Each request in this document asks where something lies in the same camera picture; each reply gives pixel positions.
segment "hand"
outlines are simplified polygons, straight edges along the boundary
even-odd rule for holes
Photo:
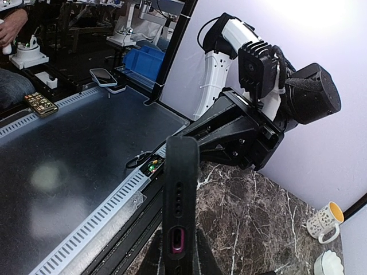
[[[0,24],[0,47],[6,47],[12,43],[28,20],[25,10],[16,10],[4,19]]]

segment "white mug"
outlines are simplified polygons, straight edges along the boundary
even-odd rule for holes
[[[339,225],[344,221],[343,211],[335,202],[329,202],[327,206],[319,210],[307,221],[307,231],[318,239],[320,243],[330,243],[340,234]],[[335,234],[324,240],[324,236],[335,229]]]

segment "marble tabletop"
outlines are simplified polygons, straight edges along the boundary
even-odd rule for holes
[[[203,163],[198,181],[197,227],[224,275],[314,274],[314,262],[332,250],[342,258],[340,237],[321,245],[307,232],[315,209],[260,173]],[[127,270],[134,275],[150,242]]]

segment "blue plastic bin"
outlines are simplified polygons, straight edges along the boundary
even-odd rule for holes
[[[164,52],[144,46],[140,50],[133,49],[128,52],[123,63],[127,69],[155,81],[164,57]]]

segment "smartphone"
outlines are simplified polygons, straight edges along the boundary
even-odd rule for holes
[[[106,69],[90,69],[92,79],[99,87],[112,87],[117,85],[117,81]]]

